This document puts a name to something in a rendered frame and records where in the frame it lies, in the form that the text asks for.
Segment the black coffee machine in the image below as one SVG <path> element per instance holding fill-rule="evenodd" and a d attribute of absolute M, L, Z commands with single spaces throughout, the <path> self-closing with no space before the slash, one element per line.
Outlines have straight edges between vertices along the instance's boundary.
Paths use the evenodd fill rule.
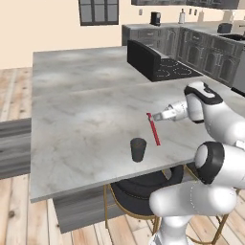
<path fill-rule="evenodd" d="M 161 14 L 159 12 L 153 11 L 150 15 L 150 24 L 154 26 L 161 25 Z"/>

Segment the black hob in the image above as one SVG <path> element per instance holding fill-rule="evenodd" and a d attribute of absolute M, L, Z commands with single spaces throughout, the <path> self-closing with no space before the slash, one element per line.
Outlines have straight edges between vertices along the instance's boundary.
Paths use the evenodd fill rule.
<path fill-rule="evenodd" d="M 150 81 L 197 78 L 201 74 L 172 58 L 162 56 L 136 40 L 127 41 L 127 62 Z"/>

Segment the dark framed window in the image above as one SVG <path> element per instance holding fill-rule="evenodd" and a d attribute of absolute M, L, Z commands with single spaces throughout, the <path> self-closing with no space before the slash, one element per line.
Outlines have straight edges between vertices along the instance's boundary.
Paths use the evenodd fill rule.
<path fill-rule="evenodd" d="M 119 24 L 119 0 L 78 0 L 81 26 Z"/>

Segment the grey base cupboard run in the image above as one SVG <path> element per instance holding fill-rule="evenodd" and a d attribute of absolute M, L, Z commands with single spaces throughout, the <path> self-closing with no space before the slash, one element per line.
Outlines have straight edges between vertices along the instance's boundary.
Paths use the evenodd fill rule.
<path fill-rule="evenodd" d="M 238 93 L 245 93 L 245 41 L 221 37 L 217 28 L 194 24 L 129 24 L 122 26 L 122 45 L 142 42 Z"/>

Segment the black stool with gold legs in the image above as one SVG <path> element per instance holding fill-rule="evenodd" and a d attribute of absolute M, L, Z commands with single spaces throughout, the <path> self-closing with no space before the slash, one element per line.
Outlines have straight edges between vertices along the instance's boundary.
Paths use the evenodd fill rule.
<path fill-rule="evenodd" d="M 165 172 L 162 170 L 104 185 L 103 202 L 105 228 L 108 228 L 107 191 L 110 190 L 116 205 L 124 213 L 137 219 L 152 220 L 152 233 L 155 234 L 160 223 L 160 218 L 155 216 L 150 210 L 148 204 L 150 193 L 159 188 L 179 184 L 184 178 L 184 171 L 193 179 L 198 179 L 198 173 L 194 163 L 189 163 L 181 167 L 171 167 L 169 170 L 171 172 L 169 179 L 166 178 Z"/>

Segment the dark glass cup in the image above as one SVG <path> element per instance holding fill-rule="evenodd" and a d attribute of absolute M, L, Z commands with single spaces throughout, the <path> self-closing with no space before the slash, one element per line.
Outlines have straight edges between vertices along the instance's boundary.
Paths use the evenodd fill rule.
<path fill-rule="evenodd" d="M 134 138 L 130 141 L 131 157 L 136 163 L 140 163 L 145 156 L 146 140 L 143 138 Z"/>

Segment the grey island cabinet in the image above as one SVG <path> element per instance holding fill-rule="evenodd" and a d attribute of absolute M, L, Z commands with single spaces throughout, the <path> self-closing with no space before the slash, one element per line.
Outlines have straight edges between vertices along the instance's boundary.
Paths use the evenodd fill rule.
<path fill-rule="evenodd" d="M 103 187 L 63 195 L 53 201 L 63 234 L 105 220 Z"/>

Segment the grey wall cupboard run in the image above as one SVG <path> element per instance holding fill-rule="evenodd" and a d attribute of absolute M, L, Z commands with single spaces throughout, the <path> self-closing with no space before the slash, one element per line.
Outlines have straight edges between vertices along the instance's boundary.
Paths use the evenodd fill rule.
<path fill-rule="evenodd" d="M 131 0 L 135 6 L 186 5 L 218 10 L 245 10 L 245 0 Z"/>

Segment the dark grey toaster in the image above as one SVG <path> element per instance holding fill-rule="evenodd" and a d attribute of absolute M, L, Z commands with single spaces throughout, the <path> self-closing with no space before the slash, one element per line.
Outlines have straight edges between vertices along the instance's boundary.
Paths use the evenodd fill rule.
<path fill-rule="evenodd" d="M 217 32 L 218 33 L 230 33 L 233 25 L 231 23 L 221 23 L 218 25 Z"/>

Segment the black sink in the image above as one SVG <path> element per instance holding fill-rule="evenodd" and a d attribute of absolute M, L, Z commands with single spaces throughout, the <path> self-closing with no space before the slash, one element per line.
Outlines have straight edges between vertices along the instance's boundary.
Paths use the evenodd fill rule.
<path fill-rule="evenodd" d="M 226 33 L 226 34 L 221 34 L 220 36 L 231 39 L 231 40 L 235 40 L 235 41 L 245 41 L 245 36 L 241 34 L 237 34 L 237 33 L 234 33 L 234 34 Z"/>

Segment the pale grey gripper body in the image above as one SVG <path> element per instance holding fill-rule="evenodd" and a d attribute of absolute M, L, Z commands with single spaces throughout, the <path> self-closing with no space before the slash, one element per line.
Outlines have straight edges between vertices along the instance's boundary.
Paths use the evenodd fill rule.
<path fill-rule="evenodd" d="M 172 107 L 167 107 L 164 111 L 152 115 L 152 118 L 155 122 L 170 120 L 173 117 L 174 117 L 174 109 Z"/>

